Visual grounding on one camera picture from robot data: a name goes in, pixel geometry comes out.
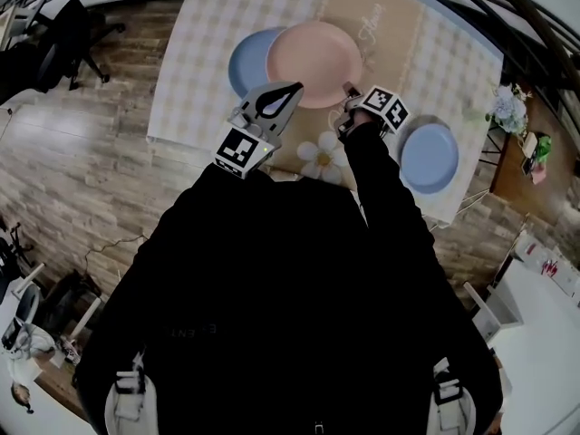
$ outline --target black chair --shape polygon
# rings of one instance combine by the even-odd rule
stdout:
[[[101,82],[109,81],[109,74],[101,72],[89,50],[112,31],[122,33],[125,24],[105,25],[91,37],[92,18],[79,0],[70,0],[53,20],[39,15],[37,21],[48,27],[37,45],[17,43],[0,52],[0,104],[26,89],[47,93],[63,76],[71,79],[70,90],[77,89],[82,60]]]
[[[20,245],[20,237],[18,236],[18,229],[20,228],[20,223],[16,224],[10,230],[10,238],[12,243],[7,242],[2,237],[0,237],[0,305],[4,300],[6,290],[8,285],[15,279],[20,277],[25,277],[18,260],[22,260],[26,263],[28,267],[32,267],[33,264],[26,257],[26,252],[34,249],[32,245],[22,246]]]

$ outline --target chair leg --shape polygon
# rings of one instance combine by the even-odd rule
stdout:
[[[107,35],[109,35],[113,31],[117,31],[118,33],[124,32],[125,31],[125,24],[109,24],[108,26],[106,26],[102,31],[100,31],[97,35],[95,35],[91,39],[91,41],[89,42],[89,46],[92,47],[93,45],[98,43],[100,40],[105,38]]]
[[[79,83],[76,81],[76,78],[79,75],[80,66],[81,66],[81,58],[78,58],[74,62],[74,68],[71,76],[71,84],[69,85],[69,91],[75,91],[79,88]]]
[[[28,267],[32,267],[32,263],[28,260],[26,255],[24,254],[27,251],[32,251],[34,246],[27,245],[21,246],[20,245],[20,238],[18,237],[18,229],[20,228],[20,223],[17,223],[16,226],[10,231],[10,238],[12,238],[12,246],[14,248],[14,254],[24,260],[24,262],[28,265]]]
[[[101,79],[102,83],[107,83],[109,81],[109,79],[111,78],[110,75],[103,74],[99,69],[99,66],[97,66],[97,63],[94,62],[94,60],[89,54],[85,54],[83,56],[83,60],[89,65],[89,67],[95,72],[95,74],[97,74],[99,79]]]

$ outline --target white flowers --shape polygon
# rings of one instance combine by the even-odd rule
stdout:
[[[493,110],[486,115],[486,121],[493,119],[499,127],[508,133],[522,134],[526,130],[526,98],[530,93],[524,93],[519,85],[501,85],[496,92],[497,98]]]
[[[308,161],[300,173],[312,179],[322,176],[324,182],[340,184],[343,173],[340,168],[348,166],[344,148],[336,148],[338,139],[334,132],[326,131],[320,134],[318,145],[311,141],[303,141],[296,149],[298,158]]]

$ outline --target white daisy print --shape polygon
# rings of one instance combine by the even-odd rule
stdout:
[[[323,132],[318,138],[318,145],[311,141],[303,141],[296,149],[300,160],[308,161],[302,167],[300,174],[312,179],[322,176],[324,182],[340,184],[343,173],[340,168],[348,166],[344,148],[336,148],[338,139],[334,132]]]

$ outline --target black jacket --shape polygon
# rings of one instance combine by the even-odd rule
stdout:
[[[447,356],[477,433],[498,367],[454,295],[433,237],[374,125],[345,150],[349,190],[241,180],[210,165],[161,218],[106,304],[77,369],[90,422],[146,346],[165,433],[425,433]]]

